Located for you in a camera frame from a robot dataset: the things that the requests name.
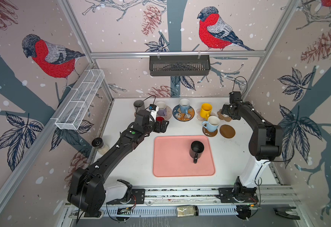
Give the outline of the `cork flower coaster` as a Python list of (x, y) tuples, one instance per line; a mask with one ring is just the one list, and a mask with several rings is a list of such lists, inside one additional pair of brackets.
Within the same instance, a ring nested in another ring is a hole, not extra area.
[(232, 120), (228, 115), (223, 115), (220, 111), (217, 112), (217, 116), (221, 121), (230, 122)]

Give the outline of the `white blue mug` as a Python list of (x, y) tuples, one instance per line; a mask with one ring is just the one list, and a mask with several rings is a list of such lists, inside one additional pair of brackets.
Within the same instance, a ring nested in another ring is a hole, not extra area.
[(208, 132), (215, 132), (220, 124), (220, 119), (217, 116), (210, 116), (207, 121), (202, 122), (202, 126)]

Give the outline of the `brown round wooden coaster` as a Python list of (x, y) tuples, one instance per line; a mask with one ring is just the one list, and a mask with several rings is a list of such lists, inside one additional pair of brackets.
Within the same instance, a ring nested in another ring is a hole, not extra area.
[(227, 139), (231, 139), (235, 136), (235, 129), (230, 125), (222, 125), (220, 127), (220, 134)]

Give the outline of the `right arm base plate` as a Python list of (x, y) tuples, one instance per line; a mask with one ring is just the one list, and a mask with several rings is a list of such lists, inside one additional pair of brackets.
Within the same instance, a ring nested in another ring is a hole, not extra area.
[(258, 203), (257, 188), (218, 188), (218, 195), (221, 203)]

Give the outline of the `pink flower coaster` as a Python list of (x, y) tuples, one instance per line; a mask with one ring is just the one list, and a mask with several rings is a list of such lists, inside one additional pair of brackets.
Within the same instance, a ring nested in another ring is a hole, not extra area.
[[(196, 117), (197, 117), (197, 120), (202, 121), (202, 122), (203, 122), (203, 121), (206, 121), (205, 118), (202, 118), (202, 117), (201, 117), (201, 115), (200, 115), (200, 111), (201, 111), (201, 109), (197, 109), (197, 110), (196, 110), (196, 114), (197, 114)], [(210, 116), (216, 116), (216, 114), (215, 114), (214, 112), (211, 112), (211, 113), (210, 113)]]

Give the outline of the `lavender mug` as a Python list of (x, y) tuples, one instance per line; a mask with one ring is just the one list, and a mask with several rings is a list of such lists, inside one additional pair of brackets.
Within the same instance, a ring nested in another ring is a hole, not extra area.
[(163, 101), (159, 101), (157, 102), (157, 107), (159, 108), (158, 112), (157, 112), (157, 115), (158, 116), (166, 116), (167, 115), (167, 105), (165, 102)]

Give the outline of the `yellow mug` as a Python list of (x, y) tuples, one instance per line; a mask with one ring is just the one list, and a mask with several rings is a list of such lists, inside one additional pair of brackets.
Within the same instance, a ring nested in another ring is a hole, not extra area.
[(206, 121), (208, 120), (208, 118), (210, 117), (212, 112), (212, 105), (208, 104), (208, 103), (204, 103), (201, 105), (201, 109), (200, 109), (200, 116), (205, 119)]

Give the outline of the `light blue mug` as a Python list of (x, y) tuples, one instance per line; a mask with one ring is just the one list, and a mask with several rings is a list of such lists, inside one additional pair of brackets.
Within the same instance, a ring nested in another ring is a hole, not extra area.
[(189, 108), (190, 108), (190, 100), (183, 98), (179, 101), (180, 113), (188, 114)]

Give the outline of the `dark glossy round coaster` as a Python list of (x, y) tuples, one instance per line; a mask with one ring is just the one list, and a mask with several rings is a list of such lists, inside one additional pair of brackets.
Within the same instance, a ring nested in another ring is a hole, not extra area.
[(218, 133), (218, 129), (216, 129), (214, 132), (209, 132), (206, 128), (202, 128), (202, 132), (207, 137), (215, 137)]

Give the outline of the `grey mug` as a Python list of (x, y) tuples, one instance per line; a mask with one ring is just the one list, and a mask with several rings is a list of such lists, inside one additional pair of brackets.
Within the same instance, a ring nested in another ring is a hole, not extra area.
[(145, 104), (144, 104), (144, 101), (143, 100), (136, 100), (134, 103), (133, 103), (133, 106), (135, 108), (135, 112), (137, 113), (138, 111), (140, 110), (144, 110), (145, 109)]

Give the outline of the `red interior white mug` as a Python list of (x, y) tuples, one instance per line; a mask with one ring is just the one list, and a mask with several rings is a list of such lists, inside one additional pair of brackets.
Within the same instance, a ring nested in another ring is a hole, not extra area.
[(156, 117), (156, 121), (158, 121), (158, 122), (162, 122), (162, 121), (164, 121), (165, 119), (164, 119), (164, 117), (162, 117), (162, 116), (157, 116)]

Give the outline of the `pink bunny round coaster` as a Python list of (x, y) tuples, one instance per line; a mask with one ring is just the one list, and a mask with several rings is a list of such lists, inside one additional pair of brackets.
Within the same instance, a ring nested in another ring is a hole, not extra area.
[(165, 120), (169, 121), (173, 116), (172, 113), (172, 108), (170, 108), (169, 106), (166, 106), (166, 115), (165, 115)]

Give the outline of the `black mug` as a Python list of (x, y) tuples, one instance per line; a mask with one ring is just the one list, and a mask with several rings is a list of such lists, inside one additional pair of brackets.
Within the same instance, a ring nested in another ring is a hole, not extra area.
[(200, 141), (193, 141), (191, 143), (189, 155), (193, 159), (193, 163), (197, 164), (198, 160), (202, 156), (204, 151), (204, 145)]

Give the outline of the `blue cartoon round coaster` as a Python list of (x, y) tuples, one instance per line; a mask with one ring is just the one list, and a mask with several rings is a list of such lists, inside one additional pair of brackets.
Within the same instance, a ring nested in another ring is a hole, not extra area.
[(173, 117), (181, 122), (188, 122), (192, 120), (195, 116), (195, 110), (192, 107), (189, 107), (188, 113), (184, 114), (181, 112), (180, 106), (176, 105), (172, 110)]

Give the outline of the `pink serving tray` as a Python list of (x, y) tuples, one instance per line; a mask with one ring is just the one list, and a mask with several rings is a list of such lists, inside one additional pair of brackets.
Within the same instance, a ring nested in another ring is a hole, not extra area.
[[(204, 151), (195, 164), (191, 144), (200, 141)], [(153, 175), (156, 177), (212, 176), (216, 172), (208, 137), (159, 136), (154, 140)]]

